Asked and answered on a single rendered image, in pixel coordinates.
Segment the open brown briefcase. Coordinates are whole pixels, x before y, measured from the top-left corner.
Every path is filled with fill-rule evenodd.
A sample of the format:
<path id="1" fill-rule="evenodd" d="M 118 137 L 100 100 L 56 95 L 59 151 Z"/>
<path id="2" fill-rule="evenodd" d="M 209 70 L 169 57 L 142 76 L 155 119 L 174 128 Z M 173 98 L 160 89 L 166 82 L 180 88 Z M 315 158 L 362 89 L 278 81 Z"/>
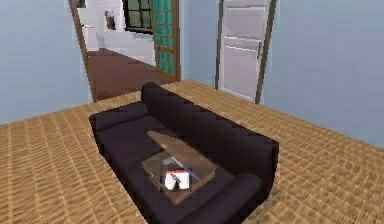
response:
<path id="1" fill-rule="evenodd" d="M 155 186 L 175 205 L 215 177 L 217 166 L 187 143 L 155 131 L 148 131 L 147 134 L 162 148 L 162 151 L 143 161 L 142 166 Z M 166 172 L 179 169 L 190 174 L 190 188 L 168 190 L 164 184 Z"/>

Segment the dark purple sofa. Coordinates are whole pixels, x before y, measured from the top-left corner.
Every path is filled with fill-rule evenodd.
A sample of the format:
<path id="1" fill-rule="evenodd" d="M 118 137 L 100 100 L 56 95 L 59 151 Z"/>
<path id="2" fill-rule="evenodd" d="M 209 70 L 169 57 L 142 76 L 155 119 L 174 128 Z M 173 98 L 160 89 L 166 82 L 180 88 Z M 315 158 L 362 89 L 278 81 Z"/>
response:
<path id="1" fill-rule="evenodd" d="M 269 196 L 278 142 L 153 82 L 141 100 L 89 117 L 100 154 L 148 224 L 241 224 Z M 162 148 L 147 132 L 181 139 L 217 166 L 215 177 L 179 204 L 150 180 L 142 162 Z"/>

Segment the white red box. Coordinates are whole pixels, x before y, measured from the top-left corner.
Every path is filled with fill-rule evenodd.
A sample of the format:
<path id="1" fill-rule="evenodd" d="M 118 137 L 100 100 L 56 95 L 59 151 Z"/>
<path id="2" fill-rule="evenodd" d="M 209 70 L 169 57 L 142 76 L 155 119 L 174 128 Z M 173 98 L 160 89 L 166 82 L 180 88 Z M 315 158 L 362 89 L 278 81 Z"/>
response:
<path id="1" fill-rule="evenodd" d="M 190 174 L 181 169 L 167 171 L 164 184 L 168 190 L 174 190 L 176 188 L 187 190 L 190 188 Z"/>

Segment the white closed room door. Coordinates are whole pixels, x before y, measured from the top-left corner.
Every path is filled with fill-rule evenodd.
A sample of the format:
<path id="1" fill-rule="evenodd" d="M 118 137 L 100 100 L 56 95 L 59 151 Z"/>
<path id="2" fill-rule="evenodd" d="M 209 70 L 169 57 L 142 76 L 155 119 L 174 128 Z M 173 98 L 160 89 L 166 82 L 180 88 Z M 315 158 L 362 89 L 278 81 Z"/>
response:
<path id="1" fill-rule="evenodd" d="M 256 97 L 270 1 L 223 1 L 218 89 L 251 102 Z"/>

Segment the teal glass panel door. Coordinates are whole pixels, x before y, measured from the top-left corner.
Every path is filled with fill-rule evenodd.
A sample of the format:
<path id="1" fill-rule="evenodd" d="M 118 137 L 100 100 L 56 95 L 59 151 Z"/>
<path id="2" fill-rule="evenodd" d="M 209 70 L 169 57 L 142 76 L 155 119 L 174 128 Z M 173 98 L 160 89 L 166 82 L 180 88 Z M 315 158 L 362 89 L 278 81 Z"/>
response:
<path id="1" fill-rule="evenodd" d="M 160 72 L 175 76 L 176 52 L 172 6 L 172 0 L 151 0 L 156 67 Z"/>

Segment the white kitchen counter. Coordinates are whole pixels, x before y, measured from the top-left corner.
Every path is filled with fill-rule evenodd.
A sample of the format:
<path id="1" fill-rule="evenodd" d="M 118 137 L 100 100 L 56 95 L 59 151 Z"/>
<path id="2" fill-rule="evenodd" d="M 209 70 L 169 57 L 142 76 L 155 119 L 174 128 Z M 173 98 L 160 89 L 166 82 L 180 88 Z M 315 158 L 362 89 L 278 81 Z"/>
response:
<path id="1" fill-rule="evenodd" d="M 96 33 L 98 46 L 155 65 L 154 41 L 151 35 L 107 30 Z"/>

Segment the dark framed window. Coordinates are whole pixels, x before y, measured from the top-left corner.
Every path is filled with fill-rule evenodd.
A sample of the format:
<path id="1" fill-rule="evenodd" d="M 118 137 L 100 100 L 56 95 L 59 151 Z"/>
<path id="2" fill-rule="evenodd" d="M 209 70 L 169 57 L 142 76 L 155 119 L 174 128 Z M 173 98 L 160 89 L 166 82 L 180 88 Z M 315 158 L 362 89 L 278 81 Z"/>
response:
<path id="1" fill-rule="evenodd" d="M 152 34 L 151 0 L 122 0 L 125 30 Z"/>

